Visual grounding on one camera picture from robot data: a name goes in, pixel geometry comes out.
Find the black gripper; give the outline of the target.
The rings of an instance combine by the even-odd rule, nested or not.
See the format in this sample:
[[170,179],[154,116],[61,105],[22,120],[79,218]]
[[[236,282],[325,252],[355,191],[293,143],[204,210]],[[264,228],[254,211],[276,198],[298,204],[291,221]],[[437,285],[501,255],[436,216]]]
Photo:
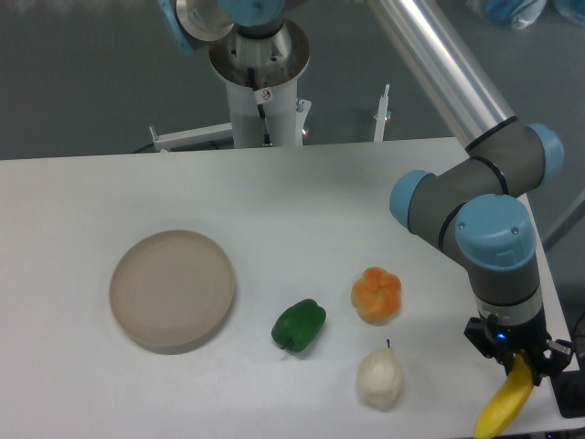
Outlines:
[[564,339],[548,339],[543,312],[519,325],[503,325],[500,319],[471,317],[464,336],[487,359],[494,359],[509,371],[515,354],[521,354],[531,368],[532,381],[539,385],[546,377],[557,377],[572,361],[573,343]]

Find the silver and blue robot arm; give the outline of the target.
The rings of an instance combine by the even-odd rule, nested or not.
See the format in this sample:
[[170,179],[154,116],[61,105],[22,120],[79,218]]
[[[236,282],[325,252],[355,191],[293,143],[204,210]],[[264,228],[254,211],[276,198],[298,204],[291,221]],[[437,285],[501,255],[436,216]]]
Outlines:
[[[230,121],[201,131],[239,148],[299,146],[308,108],[296,82],[310,55],[304,32],[285,18],[289,1],[163,1],[180,48],[208,46],[223,80]],[[478,314],[465,336],[506,370],[520,362],[533,383],[571,362],[568,341],[546,326],[537,237],[519,197],[550,180],[564,160],[545,125],[521,124],[433,1],[373,1],[378,22],[409,65],[467,158],[436,176],[411,171],[389,208],[408,231],[468,273]]]

